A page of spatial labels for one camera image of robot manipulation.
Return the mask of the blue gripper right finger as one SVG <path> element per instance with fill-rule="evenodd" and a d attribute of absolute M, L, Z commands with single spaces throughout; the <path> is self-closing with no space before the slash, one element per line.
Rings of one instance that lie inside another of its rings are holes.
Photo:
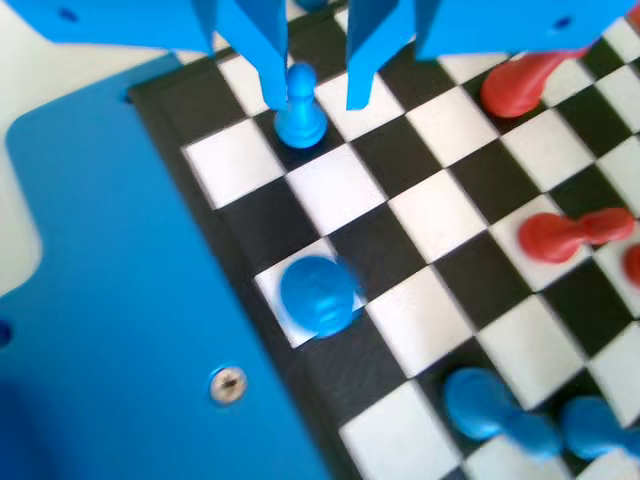
<path fill-rule="evenodd" d="M 361 110 L 369 104 L 375 74 L 411 40 L 414 20 L 414 1 L 348 2 L 348 110 Z"/>

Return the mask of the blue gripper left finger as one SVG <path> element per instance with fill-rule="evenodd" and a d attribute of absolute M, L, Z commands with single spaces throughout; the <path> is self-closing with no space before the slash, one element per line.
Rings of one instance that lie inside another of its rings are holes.
<path fill-rule="evenodd" d="M 257 70 L 264 102 L 287 105 L 286 1 L 219 1 L 216 31 Z"/>

